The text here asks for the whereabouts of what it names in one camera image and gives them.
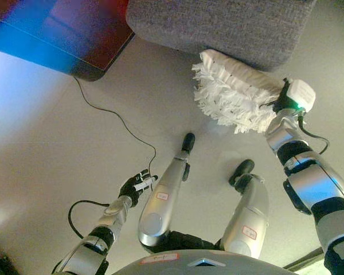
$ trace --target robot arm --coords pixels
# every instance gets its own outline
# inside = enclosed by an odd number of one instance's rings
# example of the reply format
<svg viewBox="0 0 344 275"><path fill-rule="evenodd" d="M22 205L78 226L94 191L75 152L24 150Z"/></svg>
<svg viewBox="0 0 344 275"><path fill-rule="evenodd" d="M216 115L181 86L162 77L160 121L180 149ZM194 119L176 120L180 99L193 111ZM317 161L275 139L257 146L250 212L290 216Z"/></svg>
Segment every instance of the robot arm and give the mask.
<svg viewBox="0 0 344 275"><path fill-rule="evenodd" d="M119 198L104 210L96 227L58 263L53 274L103 275L108 268L107 254L120 235L128 210L136 206L140 194L157 178L144 170L126 181Z"/></svg>
<svg viewBox="0 0 344 275"><path fill-rule="evenodd" d="M304 97L310 102L307 109L298 107ZM288 176L284 189L295 208L315 218L326 268L332 274L344 274L344 181L308 146L297 128L298 116L311 109L314 97L313 90L302 81L286 81L274 107L277 117L265 137L284 166Z"/></svg>

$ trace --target gray floor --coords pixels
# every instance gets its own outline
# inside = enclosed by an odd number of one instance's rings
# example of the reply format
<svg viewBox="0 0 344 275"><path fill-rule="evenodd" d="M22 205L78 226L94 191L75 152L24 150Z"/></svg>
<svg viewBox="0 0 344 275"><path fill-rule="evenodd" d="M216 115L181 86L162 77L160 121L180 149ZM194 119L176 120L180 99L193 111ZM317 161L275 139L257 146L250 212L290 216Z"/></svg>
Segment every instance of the gray floor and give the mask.
<svg viewBox="0 0 344 275"><path fill-rule="evenodd" d="M271 201L261 259L283 266L317 248L312 217L293 208L282 188L282 167L263 136L234 135L196 107L190 71L196 62L197 56L136 38L100 81L83 87L89 100L120 112L135 134L156 146L152 171L159 176L185 133L195 133L190 177L172 229L218 240L239 201L227 178L249 157ZM153 152L117 117L88 107L71 78L1 53L0 64L0 250L22 274L49 274L78 241L67 224L69 206L79 199L116 199ZM315 89L307 127L331 140L325 158L344 177L344 1L316 4L292 60L273 75L301 78ZM315 149L323 146L309 141ZM147 195L130 211L107 274L147 255L136 237ZM74 223L86 233L101 211L79 206Z"/></svg>

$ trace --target gray fabric sofa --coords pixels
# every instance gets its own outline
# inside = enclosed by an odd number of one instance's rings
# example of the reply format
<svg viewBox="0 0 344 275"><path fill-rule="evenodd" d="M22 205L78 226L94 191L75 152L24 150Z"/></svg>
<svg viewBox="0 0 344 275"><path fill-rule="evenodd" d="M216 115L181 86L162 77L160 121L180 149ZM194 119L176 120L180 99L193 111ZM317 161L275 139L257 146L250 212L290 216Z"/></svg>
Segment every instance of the gray fabric sofa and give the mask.
<svg viewBox="0 0 344 275"><path fill-rule="evenodd" d="M291 56L316 0L130 0L141 38L189 53L215 49L272 71Z"/></svg>

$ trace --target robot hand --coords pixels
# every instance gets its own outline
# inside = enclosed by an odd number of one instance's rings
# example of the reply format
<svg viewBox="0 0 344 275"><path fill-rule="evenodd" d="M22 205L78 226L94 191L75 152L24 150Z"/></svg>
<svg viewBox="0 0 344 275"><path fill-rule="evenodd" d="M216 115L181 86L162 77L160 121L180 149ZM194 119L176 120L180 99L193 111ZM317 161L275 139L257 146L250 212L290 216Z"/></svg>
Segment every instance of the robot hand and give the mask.
<svg viewBox="0 0 344 275"><path fill-rule="evenodd" d="M145 169L126 181L120 189L119 198L121 196L130 197L132 200L131 207L135 207L138 204L139 196L157 179L158 176L150 176L148 169Z"/></svg>

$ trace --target white microfiber duster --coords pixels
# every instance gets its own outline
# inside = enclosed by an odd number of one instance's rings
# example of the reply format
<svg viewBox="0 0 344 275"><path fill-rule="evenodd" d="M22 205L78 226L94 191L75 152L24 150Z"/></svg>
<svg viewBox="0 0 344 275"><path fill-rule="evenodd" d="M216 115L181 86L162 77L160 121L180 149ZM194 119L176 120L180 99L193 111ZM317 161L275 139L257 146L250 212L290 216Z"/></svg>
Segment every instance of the white microfiber duster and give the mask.
<svg viewBox="0 0 344 275"><path fill-rule="evenodd" d="M195 101L203 113L219 125L236 125L235 133L266 131L275 113L263 104L278 98L284 82L215 50L203 51L200 58L192 70L199 82Z"/></svg>

